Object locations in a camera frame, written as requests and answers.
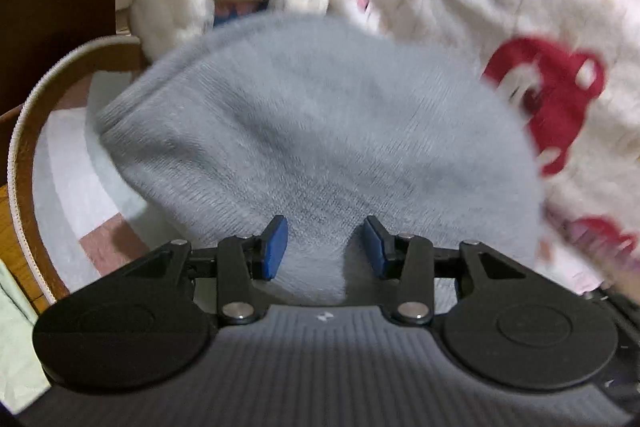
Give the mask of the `grey knit sweater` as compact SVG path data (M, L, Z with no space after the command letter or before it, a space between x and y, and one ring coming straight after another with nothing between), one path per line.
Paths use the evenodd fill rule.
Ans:
M334 17L253 15L155 62L96 121L119 174L196 246L288 219L266 293L366 305L361 225L440 247L477 239L526 267L544 192L521 119L440 46Z

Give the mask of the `white quilt with red bears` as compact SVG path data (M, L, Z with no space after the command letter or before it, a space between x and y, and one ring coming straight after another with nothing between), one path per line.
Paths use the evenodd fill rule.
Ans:
M331 0L352 22L472 57L532 135L542 264L639 294L639 0Z

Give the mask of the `checkered fleece blanket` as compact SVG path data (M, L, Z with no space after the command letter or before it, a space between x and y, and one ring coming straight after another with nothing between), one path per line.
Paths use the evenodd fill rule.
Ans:
M58 277L77 291L175 235L157 209L120 176L96 132L96 114L136 79L96 72L56 103L38 136L32 197Z

